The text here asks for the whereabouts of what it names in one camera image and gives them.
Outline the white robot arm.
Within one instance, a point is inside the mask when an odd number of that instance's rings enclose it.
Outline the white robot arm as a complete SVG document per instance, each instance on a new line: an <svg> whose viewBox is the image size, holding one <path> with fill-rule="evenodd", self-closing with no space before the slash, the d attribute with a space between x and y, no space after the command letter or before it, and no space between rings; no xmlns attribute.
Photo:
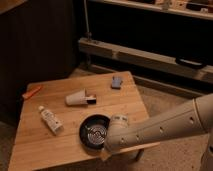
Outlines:
<svg viewBox="0 0 213 171"><path fill-rule="evenodd" d="M213 93L193 98L141 123L129 124L125 115L110 119L101 159L125 148L209 133L200 171L213 171Z"/></svg>

